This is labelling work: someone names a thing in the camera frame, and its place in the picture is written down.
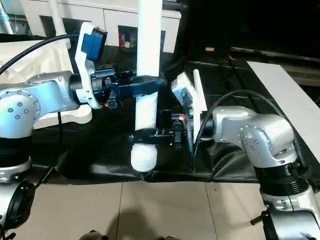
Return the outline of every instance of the cabinet door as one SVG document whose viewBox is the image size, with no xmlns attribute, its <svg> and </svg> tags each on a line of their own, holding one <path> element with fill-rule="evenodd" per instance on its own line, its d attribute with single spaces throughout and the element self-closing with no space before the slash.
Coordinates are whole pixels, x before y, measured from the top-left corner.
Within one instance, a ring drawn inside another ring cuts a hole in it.
<svg viewBox="0 0 320 240">
<path fill-rule="evenodd" d="M 132 29 L 137 32 L 138 14 L 133 12 L 104 10 L 105 29 L 108 32 L 106 43 L 109 46 L 119 46 L 119 33 L 122 34 L 121 29 Z M 178 28 L 180 19 L 162 17 L 161 20 L 161 47 L 167 53 L 173 53 L 175 50 Z"/>
<path fill-rule="evenodd" d="M 48 33 L 52 35 L 52 31 L 55 30 L 52 29 L 52 18 L 47 18 L 52 16 L 49 3 L 37 0 L 21 0 L 21 3 L 32 34 L 44 37 L 47 37 Z M 99 28 L 106 29 L 104 12 L 101 8 L 65 3 L 58 3 L 58 6 L 67 32 L 68 28 L 71 28 L 67 25 L 81 25 L 82 22 L 92 22 Z"/>
</svg>

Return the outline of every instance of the white plastic part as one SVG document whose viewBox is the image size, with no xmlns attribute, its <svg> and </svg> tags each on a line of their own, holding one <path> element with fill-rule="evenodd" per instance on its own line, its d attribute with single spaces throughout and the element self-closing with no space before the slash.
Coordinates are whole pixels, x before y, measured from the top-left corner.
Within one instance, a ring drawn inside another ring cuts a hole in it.
<svg viewBox="0 0 320 240">
<path fill-rule="evenodd" d="M 81 49 L 85 34 L 91 35 L 93 29 L 97 27 L 97 25 L 94 25 L 91 22 L 82 23 L 74 57 L 82 83 L 82 89 L 77 89 L 76 95 L 81 103 L 88 103 L 93 109 L 102 108 L 102 105 L 100 105 L 95 98 L 91 84 L 90 75 L 94 72 L 94 63 L 90 60 L 87 60 L 87 54 L 81 51 Z"/>
<path fill-rule="evenodd" d="M 9 22 L 9 17 L 4 9 L 4 7 L 2 6 L 2 3 L 0 1 L 0 19 L 3 22 L 3 25 L 5 27 L 5 30 L 8 34 L 14 34 L 14 32 L 12 31 L 10 22 Z"/>
<path fill-rule="evenodd" d="M 190 79 L 188 78 L 185 72 L 178 75 L 178 77 L 171 83 L 171 90 L 181 105 L 184 105 L 184 100 L 182 96 L 183 91 L 187 91 L 191 97 L 192 112 L 190 114 L 193 115 L 193 142 L 195 142 L 201 126 L 201 118 L 200 118 L 201 108 L 199 105 L 198 93 L 196 92 L 196 89 L 192 85 Z"/>
<path fill-rule="evenodd" d="M 0 43 L 0 66 L 5 64 L 23 50 L 40 41 L 17 41 Z M 0 75 L 0 84 L 22 83 L 41 73 L 73 71 L 66 44 L 62 41 L 52 42 L 26 55 L 3 74 Z M 85 124 L 92 119 L 92 110 L 89 105 L 81 105 L 73 111 L 61 113 L 63 123 L 76 122 Z M 41 117 L 33 126 L 35 129 L 45 128 L 58 124 L 57 113 L 49 113 Z"/>
<path fill-rule="evenodd" d="M 207 103 L 206 103 L 205 93 L 202 87 L 200 73 L 198 69 L 193 70 L 193 80 L 194 80 L 194 88 L 198 96 L 199 110 L 206 112 L 208 111 Z"/>
<path fill-rule="evenodd" d="M 137 143 L 131 150 L 131 165 L 138 172 L 148 172 L 157 164 L 157 148 L 155 145 Z"/>
<path fill-rule="evenodd" d="M 137 75 L 159 76 L 162 0 L 139 0 Z M 155 128 L 158 93 L 139 96 L 135 106 L 135 130 Z M 131 165 L 139 172 L 148 172 L 157 164 L 154 145 L 135 144 Z"/>
</svg>

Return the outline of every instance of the white cabinet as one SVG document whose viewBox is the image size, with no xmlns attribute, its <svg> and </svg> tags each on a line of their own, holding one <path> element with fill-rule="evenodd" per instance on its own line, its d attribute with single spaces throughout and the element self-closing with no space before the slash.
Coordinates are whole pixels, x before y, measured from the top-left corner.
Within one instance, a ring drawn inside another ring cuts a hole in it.
<svg viewBox="0 0 320 240">
<path fill-rule="evenodd" d="M 33 35 L 46 36 L 41 16 L 50 17 L 48 0 L 21 0 Z M 119 26 L 138 27 L 138 0 L 58 0 L 62 18 L 88 21 L 107 30 L 106 44 L 119 46 Z M 173 53 L 181 13 L 162 11 L 163 51 Z"/>
</svg>

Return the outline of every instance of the black cable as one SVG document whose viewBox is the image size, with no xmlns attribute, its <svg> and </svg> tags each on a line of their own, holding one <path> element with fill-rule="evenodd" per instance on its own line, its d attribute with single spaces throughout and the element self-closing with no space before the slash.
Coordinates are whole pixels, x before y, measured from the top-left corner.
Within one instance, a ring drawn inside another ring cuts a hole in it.
<svg viewBox="0 0 320 240">
<path fill-rule="evenodd" d="M 252 91 L 252 90 L 247 90 L 247 89 L 240 89 L 240 90 L 234 90 L 234 91 L 231 91 L 225 95 L 223 95 L 222 97 L 220 97 L 213 105 L 212 107 L 210 108 L 210 110 L 206 113 L 205 117 L 204 117 L 204 120 L 201 124 L 201 127 L 200 127 L 200 130 L 199 130 L 199 133 L 196 137 L 196 140 L 195 140 L 195 147 L 194 147 L 194 156 L 196 156 L 197 154 L 197 150 L 198 150 L 198 147 L 199 147 L 199 144 L 200 144 L 200 140 L 201 140 L 201 137 L 202 137 L 202 134 L 206 128 L 206 125 L 207 125 L 207 122 L 208 120 L 210 119 L 211 115 L 212 115 L 212 112 L 214 111 L 214 109 L 216 107 L 218 107 L 225 99 L 229 98 L 230 96 L 233 96 L 234 94 L 239 94 L 239 93 L 244 93 L 244 94 L 250 94 L 251 96 L 253 97 L 256 97 L 256 98 L 259 98 L 263 101 L 265 101 L 270 107 L 273 108 L 273 110 L 279 115 L 281 116 L 282 118 L 286 119 L 288 121 L 288 123 L 291 125 L 292 129 L 294 129 L 294 127 L 292 126 L 292 124 L 290 123 L 290 121 L 288 120 L 288 118 L 280 111 L 280 109 L 274 105 L 269 99 L 267 99 L 265 96 L 255 92 L 255 91 Z M 302 157 L 302 154 L 301 154 L 301 149 L 300 149 L 300 146 L 298 144 L 298 140 L 297 140 L 297 136 L 295 133 L 293 133 L 293 146 L 295 147 L 295 151 L 296 151 L 296 154 L 297 154 L 297 157 L 300 161 L 300 166 L 304 169 L 304 171 L 306 172 L 308 170 L 308 167 L 307 167 L 307 164 L 306 162 L 304 161 L 303 157 Z"/>
<path fill-rule="evenodd" d="M 8 68 L 10 68 L 13 64 L 15 64 L 17 61 L 19 61 L 20 59 L 22 59 L 24 56 L 28 55 L 29 53 L 31 53 L 32 51 L 47 45 L 49 43 L 61 40 L 61 39 L 71 39 L 71 38 L 78 38 L 79 34 L 64 34 L 64 35 L 60 35 L 60 36 L 54 36 L 51 38 L 48 38 L 46 40 L 43 40 L 29 48 L 27 48 L 26 50 L 22 51 L 21 53 L 19 53 L 17 56 L 15 56 L 14 58 L 12 58 L 11 60 L 9 60 L 6 64 L 4 64 L 1 68 L 0 68 L 0 75 L 3 74 Z"/>
<path fill-rule="evenodd" d="M 37 189 L 41 184 L 46 183 L 48 181 L 48 178 L 50 174 L 55 170 L 55 165 L 58 161 L 59 153 L 60 153 L 60 148 L 62 144 L 62 138 L 63 138 L 63 128 L 62 128 L 62 119 L 61 119 L 61 112 L 58 112 L 58 122 L 59 122 L 59 138 L 58 138 L 58 143 L 57 143 L 57 148 L 56 148 L 56 153 L 54 156 L 54 159 L 50 166 L 48 167 L 47 171 L 44 173 L 44 175 L 40 178 L 38 183 L 35 185 L 35 189 Z"/>
<path fill-rule="evenodd" d="M 5 229 L 4 227 L 0 224 L 0 236 L 3 240 L 6 239 L 6 235 L 5 235 Z"/>
<path fill-rule="evenodd" d="M 239 83 L 240 83 L 240 85 L 241 85 L 241 88 L 242 88 L 242 89 L 246 89 L 246 86 L 245 86 L 245 84 L 244 84 L 244 81 L 243 81 L 242 78 L 240 77 L 240 75 L 239 75 L 238 71 L 236 70 L 235 65 L 232 63 L 231 59 L 228 59 L 228 63 L 229 63 L 229 65 L 230 65 L 230 67 L 232 68 L 236 79 L 238 79 L 238 81 L 239 81 Z M 256 105 L 255 102 L 254 102 L 254 99 L 253 99 L 250 95 L 248 95 L 247 97 L 248 97 L 248 99 L 249 99 L 249 101 L 250 101 L 250 103 L 251 103 L 254 111 L 259 114 L 260 112 L 259 112 L 259 109 L 258 109 L 257 105 Z"/>
</svg>

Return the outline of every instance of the silver robotic arm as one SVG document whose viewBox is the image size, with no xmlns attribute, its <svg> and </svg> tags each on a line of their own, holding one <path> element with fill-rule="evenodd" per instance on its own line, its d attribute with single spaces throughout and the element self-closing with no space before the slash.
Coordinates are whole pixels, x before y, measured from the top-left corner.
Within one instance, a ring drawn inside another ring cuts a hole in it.
<svg viewBox="0 0 320 240">
<path fill-rule="evenodd" d="M 215 142 L 242 148 L 254 167 L 267 207 L 260 219 L 267 240 L 320 239 L 320 208 L 309 183 L 297 174 L 294 132 L 281 116 L 242 106 L 212 112 Z"/>
</svg>

